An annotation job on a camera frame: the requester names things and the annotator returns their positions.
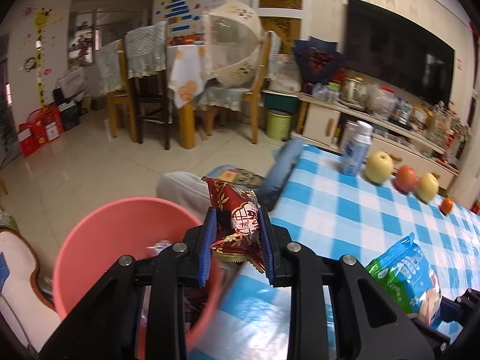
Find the television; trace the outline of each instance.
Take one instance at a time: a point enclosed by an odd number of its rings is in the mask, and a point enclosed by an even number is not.
[[[377,5],[349,0],[345,40],[345,67],[430,104],[448,104],[455,52],[425,28]]]

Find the red snack wrapper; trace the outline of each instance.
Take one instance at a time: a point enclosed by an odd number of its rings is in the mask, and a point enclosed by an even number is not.
[[[249,261],[263,273],[255,193],[240,190],[226,181],[203,178],[207,182],[212,207],[220,210],[217,242],[212,250],[219,259],[235,263]]]

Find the yellow-green trash bin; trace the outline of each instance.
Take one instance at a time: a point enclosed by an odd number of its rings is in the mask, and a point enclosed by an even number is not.
[[[267,137],[275,140],[283,140],[290,136],[292,115],[286,112],[268,110]]]

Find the checkered tablecloth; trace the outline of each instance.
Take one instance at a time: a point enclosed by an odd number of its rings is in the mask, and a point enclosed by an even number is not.
[[[402,195],[391,181],[375,186],[359,173],[337,171],[341,157],[305,145],[282,192],[271,222],[320,256],[352,254],[366,266],[413,232],[450,299],[480,288],[479,217],[456,206],[448,216],[442,198],[426,205]],[[331,316],[327,305],[327,314]],[[196,360],[285,359],[290,323],[290,289],[272,288],[265,275],[244,264],[222,301],[207,334],[190,356]],[[456,322],[438,330],[455,339]],[[332,329],[329,341],[334,345]]]

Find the white bottle cap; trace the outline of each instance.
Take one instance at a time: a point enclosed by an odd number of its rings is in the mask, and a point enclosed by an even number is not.
[[[357,134],[370,136],[374,132],[374,128],[368,123],[357,120],[357,130],[355,132]]]

